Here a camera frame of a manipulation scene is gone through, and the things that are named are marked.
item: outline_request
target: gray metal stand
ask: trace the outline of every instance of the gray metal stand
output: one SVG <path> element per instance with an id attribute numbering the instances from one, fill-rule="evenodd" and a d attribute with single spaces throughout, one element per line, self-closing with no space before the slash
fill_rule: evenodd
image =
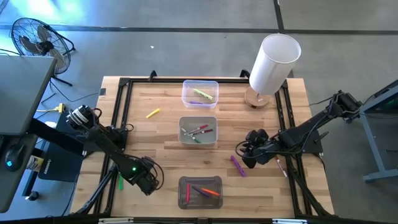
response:
<path id="1" fill-rule="evenodd" d="M 398 83 L 392 84 L 376 93 L 375 99 L 361 107 L 360 118 L 379 169 L 378 172 L 364 175 L 365 182 L 398 177 L 398 153 L 394 152 L 398 142 L 398 117 L 391 118 L 398 114 L 395 109 L 385 107 L 389 103 L 396 103 L 393 101 L 398 98 Z"/>

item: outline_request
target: wooden tabletop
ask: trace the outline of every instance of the wooden tabletop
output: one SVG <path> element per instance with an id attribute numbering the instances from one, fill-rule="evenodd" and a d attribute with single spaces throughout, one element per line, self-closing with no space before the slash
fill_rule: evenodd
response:
<path id="1" fill-rule="evenodd" d="M 120 77 L 104 77 L 97 107 L 103 111 L 100 119 L 110 125 Z M 304 81 L 287 79 L 296 125 L 311 117 Z M 134 125 L 129 133 L 126 153 L 149 156 L 165 172 L 164 186 L 145 196 L 138 186 L 126 181 L 124 189 L 116 188 L 112 216 L 125 217 L 223 217 L 270 218 L 293 217 L 288 178 L 284 177 L 273 159 L 254 169 L 244 168 L 247 177 L 241 177 L 229 160 L 235 155 L 235 145 L 243 141 L 248 131 L 264 128 L 271 136 L 280 127 L 275 98 L 261 109 L 245 104 L 243 97 L 248 84 L 220 83 L 219 101 L 215 109 L 198 110 L 184 107 L 181 101 L 182 83 L 135 83 L 127 123 Z M 123 102 L 119 111 L 120 124 Z M 282 104 L 285 100 L 281 92 Z M 160 112 L 146 119 L 155 109 Z M 185 147 L 178 141 L 178 120 L 181 116 L 215 116 L 218 120 L 218 141 L 214 146 Z M 96 152 L 85 159 L 73 198 L 71 212 L 77 211 L 89 199 L 98 185 L 104 154 Z M 307 184 L 314 196 L 333 213 L 325 172 L 319 158 L 304 155 L 303 164 Z M 220 176 L 223 181 L 223 206 L 214 210 L 182 210 L 177 205 L 178 180 L 181 176 Z M 301 191 L 298 191 L 303 210 Z"/>

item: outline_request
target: purple marker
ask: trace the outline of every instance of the purple marker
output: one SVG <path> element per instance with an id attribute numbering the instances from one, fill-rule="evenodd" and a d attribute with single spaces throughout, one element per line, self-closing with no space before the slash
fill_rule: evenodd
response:
<path id="1" fill-rule="evenodd" d="M 189 101 L 190 104 L 204 104 L 204 103 L 200 103 L 200 102 L 196 102 L 196 101 Z"/>
<path id="2" fill-rule="evenodd" d="M 245 177 L 246 173 L 244 172 L 242 167 L 239 165 L 238 161 L 235 159 L 234 156 L 231 156 L 231 160 L 232 160 L 232 162 L 234 162 L 236 168 L 238 168 L 238 171 L 239 171 L 239 173 L 241 173 L 242 177 Z"/>
<path id="3" fill-rule="evenodd" d="M 209 195 L 208 193 L 206 193 L 206 192 L 200 190 L 197 186 L 192 186 L 192 188 L 193 188 L 194 190 L 196 190 L 197 192 L 199 192 L 200 194 L 202 194 L 203 196 L 205 196 L 205 197 L 211 197 L 211 195 Z"/>

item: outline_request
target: gray floor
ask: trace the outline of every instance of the gray floor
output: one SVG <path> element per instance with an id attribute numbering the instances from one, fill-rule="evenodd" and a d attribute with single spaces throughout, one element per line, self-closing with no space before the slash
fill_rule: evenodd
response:
<path id="1" fill-rule="evenodd" d="M 284 24 L 289 29 L 396 30 L 398 2 L 393 0 L 280 0 Z M 49 24 L 113 27 L 277 27 L 272 0 L 150 0 L 150 1 L 41 1 L 10 0 L 0 14 L 0 24 L 19 17 L 34 17 Z M 74 84 L 58 84 L 71 99 L 98 92 L 104 75 L 238 76 L 250 70 L 261 40 L 267 34 L 62 32 L 74 41 L 68 71 L 60 75 Z M 8 30 L 0 30 L 0 48 L 14 50 Z M 302 46 L 295 77 L 305 79 L 310 102 L 337 90 L 359 100 L 397 79 L 398 36 L 394 35 L 292 35 Z M 70 108 L 95 106 L 96 96 L 69 103 L 60 94 L 46 102 L 53 108 L 64 102 Z M 325 105 L 312 106 L 315 114 Z M 56 121 L 47 114 L 42 121 Z M 345 218 L 396 222 L 398 179 L 365 184 L 362 175 L 377 170 L 362 124 L 337 119 L 323 131 L 326 175 L 337 215 Z M 43 200 L 25 201 L 23 185 L 0 220 L 60 215 L 69 199 L 71 183 L 38 180 L 34 186 Z"/>

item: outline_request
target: plastic container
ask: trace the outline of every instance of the plastic container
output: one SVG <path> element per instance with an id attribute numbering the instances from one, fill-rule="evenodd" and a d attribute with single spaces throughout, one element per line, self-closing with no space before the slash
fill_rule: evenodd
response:
<path id="1" fill-rule="evenodd" d="M 189 202 L 187 202 L 187 184 L 190 184 Z M 192 188 L 215 191 L 220 196 L 204 197 Z M 178 206 L 181 209 L 210 209 L 223 206 L 223 183 L 221 177 L 181 177 L 178 181 Z"/>
<path id="2" fill-rule="evenodd" d="M 209 129 L 213 131 L 194 135 L 200 143 L 195 142 L 190 136 L 184 135 L 185 133 L 181 130 L 183 128 L 189 132 L 205 124 L 208 126 L 201 129 L 201 131 Z M 217 119 L 213 116 L 184 116 L 178 122 L 178 140 L 186 146 L 210 146 L 217 142 L 217 138 Z"/>
<path id="3" fill-rule="evenodd" d="M 195 92 L 199 90 L 212 99 Z M 218 82 L 185 80 L 182 84 L 182 102 L 187 108 L 215 108 L 218 102 Z"/>
<path id="4" fill-rule="evenodd" d="M 261 43 L 250 74 L 250 86 L 261 95 L 273 95 L 301 55 L 300 44 L 284 34 L 272 34 Z"/>

